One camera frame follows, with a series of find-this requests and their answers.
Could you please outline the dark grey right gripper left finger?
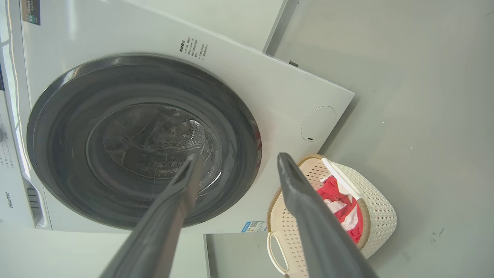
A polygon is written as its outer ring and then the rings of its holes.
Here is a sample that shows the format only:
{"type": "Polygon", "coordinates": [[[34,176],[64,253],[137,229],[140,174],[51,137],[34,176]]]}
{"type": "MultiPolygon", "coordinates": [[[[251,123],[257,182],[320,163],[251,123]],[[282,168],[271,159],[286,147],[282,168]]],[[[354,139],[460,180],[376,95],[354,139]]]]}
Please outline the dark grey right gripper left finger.
{"type": "Polygon", "coordinates": [[[190,154],[100,278],[169,277],[184,220],[195,208],[202,170],[202,156],[190,154]]]}

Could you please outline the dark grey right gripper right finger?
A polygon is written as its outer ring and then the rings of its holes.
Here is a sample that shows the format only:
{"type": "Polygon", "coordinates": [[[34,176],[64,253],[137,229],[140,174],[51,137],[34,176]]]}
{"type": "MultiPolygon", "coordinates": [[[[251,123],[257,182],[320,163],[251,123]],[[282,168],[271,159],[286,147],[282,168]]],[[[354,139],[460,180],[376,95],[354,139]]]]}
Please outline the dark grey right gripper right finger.
{"type": "Polygon", "coordinates": [[[285,206],[295,217],[310,278],[378,278],[288,153],[277,156],[285,206]]]}

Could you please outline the white front-load washing machine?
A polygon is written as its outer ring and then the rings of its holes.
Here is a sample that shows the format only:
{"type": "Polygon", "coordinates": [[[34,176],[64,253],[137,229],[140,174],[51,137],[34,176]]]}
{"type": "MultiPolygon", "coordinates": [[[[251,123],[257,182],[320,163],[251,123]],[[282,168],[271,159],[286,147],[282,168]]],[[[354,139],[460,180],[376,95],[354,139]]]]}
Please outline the white front-load washing machine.
{"type": "Polygon", "coordinates": [[[248,107],[262,141],[261,166],[230,209],[183,233],[240,233],[267,219],[279,188],[277,156],[316,153],[354,93],[134,0],[40,0],[41,25],[23,21],[20,0],[0,0],[0,226],[59,232],[130,233],[70,210],[38,178],[27,125],[44,90],[66,71],[99,58],[150,53],[191,63],[228,85],[248,107]]]}

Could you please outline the cream perforated plastic laundry basket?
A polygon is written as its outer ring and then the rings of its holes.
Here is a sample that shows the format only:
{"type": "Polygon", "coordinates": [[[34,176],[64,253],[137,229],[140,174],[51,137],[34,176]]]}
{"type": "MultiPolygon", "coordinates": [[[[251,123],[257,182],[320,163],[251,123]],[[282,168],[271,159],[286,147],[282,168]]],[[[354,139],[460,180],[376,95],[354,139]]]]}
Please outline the cream perforated plastic laundry basket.
{"type": "MultiPolygon", "coordinates": [[[[363,215],[363,235],[358,250],[369,258],[388,240],[397,226],[396,211],[384,195],[355,169],[309,154],[298,167],[315,191],[333,176],[345,194],[357,199],[363,215]]],[[[267,252],[284,278],[309,278],[307,264],[295,217],[285,206],[282,190],[275,194],[267,213],[267,252]]]]}

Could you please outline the dark rectangular washer sticker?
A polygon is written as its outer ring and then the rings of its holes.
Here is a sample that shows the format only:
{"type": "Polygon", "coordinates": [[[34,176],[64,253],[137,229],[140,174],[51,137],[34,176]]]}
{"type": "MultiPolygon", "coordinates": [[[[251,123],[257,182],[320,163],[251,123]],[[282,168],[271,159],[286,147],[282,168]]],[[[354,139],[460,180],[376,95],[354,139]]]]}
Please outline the dark rectangular washer sticker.
{"type": "Polygon", "coordinates": [[[25,22],[41,25],[40,0],[20,0],[21,15],[25,22]]]}

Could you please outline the blue energy label sticker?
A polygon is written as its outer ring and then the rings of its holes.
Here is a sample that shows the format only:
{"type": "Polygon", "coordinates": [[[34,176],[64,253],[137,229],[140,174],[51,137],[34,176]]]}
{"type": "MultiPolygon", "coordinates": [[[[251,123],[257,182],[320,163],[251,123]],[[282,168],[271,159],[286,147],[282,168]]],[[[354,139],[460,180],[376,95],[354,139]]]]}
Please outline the blue energy label sticker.
{"type": "Polygon", "coordinates": [[[249,221],[246,222],[242,228],[242,233],[246,232],[266,232],[267,231],[267,221],[249,221]]]}

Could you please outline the red and white striped garment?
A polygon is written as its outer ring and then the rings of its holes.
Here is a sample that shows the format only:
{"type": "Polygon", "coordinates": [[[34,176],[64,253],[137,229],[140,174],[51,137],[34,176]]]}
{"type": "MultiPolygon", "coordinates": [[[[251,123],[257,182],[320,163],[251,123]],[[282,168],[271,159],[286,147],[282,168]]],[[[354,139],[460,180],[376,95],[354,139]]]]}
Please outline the red and white striped garment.
{"type": "Polygon", "coordinates": [[[317,192],[341,227],[358,244],[363,235],[363,215],[357,199],[345,194],[346,191],[338,187],[338,181],[333,176],[327,177],[317,192]]]}

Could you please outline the round dark glass washer door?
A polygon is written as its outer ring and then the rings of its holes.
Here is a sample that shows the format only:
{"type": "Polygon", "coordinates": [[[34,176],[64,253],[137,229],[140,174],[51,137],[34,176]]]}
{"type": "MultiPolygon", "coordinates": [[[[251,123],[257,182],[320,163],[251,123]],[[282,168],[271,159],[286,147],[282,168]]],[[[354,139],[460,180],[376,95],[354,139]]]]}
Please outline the round dark glass washer door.
{"type": "Polygon", "coordinates": [[[236,204],[262,157],[254,116],[228,85],[150,53],[111,55],[63,73],[32,108],[26,146],[58,201],[120,229],[137,225],[191,154],[203,166],[184,227],[236,204]]]}

